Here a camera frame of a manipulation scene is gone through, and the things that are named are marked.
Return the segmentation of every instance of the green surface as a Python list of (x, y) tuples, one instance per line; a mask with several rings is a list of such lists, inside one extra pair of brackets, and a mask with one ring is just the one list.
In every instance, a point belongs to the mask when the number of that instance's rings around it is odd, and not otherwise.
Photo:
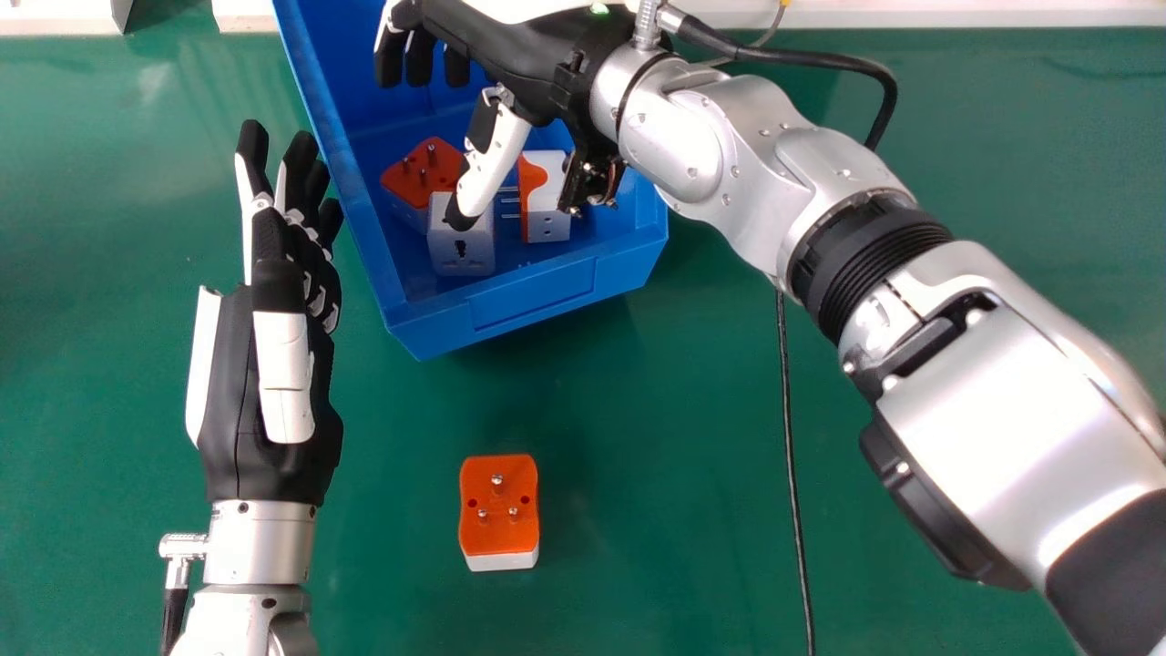
[[(157, 538), (206, 523), (182, 429), (195, 289), (239, 273), (239, 122), (307, 126), (273, 36), (208, 9), (126, 38), (0, 41), (0, 654), (146, 654)], [(902, 83), (883, 154), (1140, 368), (1164, 362), (1161, 31), (798, 33)], [(874, 86), (782, 73), (855, 134)], [(772, 290), (674, 220), (648, 285), (435, 362), (385, 332), (349, 237), (333, 400), (347, 431), (319, 522), (328, 654), (798, 654)], [(823, 655), (1053, 654), (1033, 594), (950, 579), (856, 447), (868, 412), (792, 318), (795, 426)], [(529, 452), (542, 558), (471, 576), (457, 468)]]

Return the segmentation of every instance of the blue plastic bin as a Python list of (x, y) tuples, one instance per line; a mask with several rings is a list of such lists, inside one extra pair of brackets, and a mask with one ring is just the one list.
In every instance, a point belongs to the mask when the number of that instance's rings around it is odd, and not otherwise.
[[(443, 277), (426, 238), (392, 216), (381, 172), (420, 141), (437, 135), (461, 147), (473, 100), (486, 86), (475, 69), (469, 86), (434, 83), (380, 89), (372, 45), (381, 0), (274, 0), (300, 93), (344, 205), (385, 326), (417, 360), (641, 287), (668, 239), (667, 207), (652, 184), (628, 170), (618, 209), (586, 207), (569, 241), (524, 244), (517, 219), (496, 206), (497, 273)], [(527, 148), (571, 150), (559, 122), (532, 131)]]

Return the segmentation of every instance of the robotic hand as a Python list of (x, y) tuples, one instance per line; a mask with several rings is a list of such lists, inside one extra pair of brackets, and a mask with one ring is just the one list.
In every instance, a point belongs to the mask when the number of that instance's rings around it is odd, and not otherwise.
[(772, 82), (656, 42), (662, 28), (722, 55), (760, 49), (652, 0), (634, 20), (578, 5), (389, 0), (377, 56), (428, 30), (499, 79), (515, 114), (562, 118), (580, 179), (596, 154), (600, 172), (626, 162), (714, 225), (838, 347), (872, 408), (862, 452), (948, 570), (1035, 588), (1090, 654), (1166, 654), (1166, 436), (1132, 369), (955, 240), (872, 150)]
[[(300, 586), (344, 428), (328, 401), (340, 312), (331, 248), (343, 214), (324, 199), (317, 153), (310, 134), (296, 134), (273, 191), (267, 132), (248, 120), (239, 133), (244, 282), (226, 295), (199, 288), (187, 388), (210, 530), (159, 544), (168, 560), (163, 656), (318, 653)], [(205, 587), (180, 639), (192, 560), (205, 560)]]

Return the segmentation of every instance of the gray wire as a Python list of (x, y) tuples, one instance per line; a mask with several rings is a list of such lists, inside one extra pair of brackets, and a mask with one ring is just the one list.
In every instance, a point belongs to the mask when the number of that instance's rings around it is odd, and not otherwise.
[(786, 446), (786, 481), (789, 484), (789, 514), (794, 524), (794, 552), (798, 557), (798, 583), (802, 593), (802, 616), (806, 620), (806, 654), (817, 654), (814, 633), (814, 606), (809, 600), (809, 570), (806, 566), (806, 541), (801, 525), (801, 503), (798, 500), (798, 472), (794, 468), (794, 431), (789, 414), (789, 345), (786, 339), (786, 296), (778, 290), (778, 361), (781, 367), (781, 429)]
[[(765, 34), (758, 36), (756, 41), (750, 43), (750, 48), (760, 48), (773, 38), (773, 35), (778, 33), (778, 27), (781, 24), (781, 16), (786, 15), (786, 3), (778, 0), (778, 15), (773, 16), (773, 22), (770, 23), (770, 29), (765, 30)], [(717, 57), (715, 59), (708, 59), (705, 62), (697, 62), (707, 66), (719, 66), (731, 62), (730, 57)]]

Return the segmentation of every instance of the orange power adapter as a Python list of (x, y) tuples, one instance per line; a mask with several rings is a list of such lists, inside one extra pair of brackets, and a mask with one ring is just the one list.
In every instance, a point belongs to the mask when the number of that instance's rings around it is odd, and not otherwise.
[(385, 169), (380, 185), (399, 200), (394, 210), (417, 232), (429, 226), (429, 196), (452, 191), (462, 172), (462, 151), (437, 136), (430, 136), (405, 158)]
[(462, 464), (457, 542), (471, 572), (529, 570), (539, 560), (539, 471), (527, 454)]

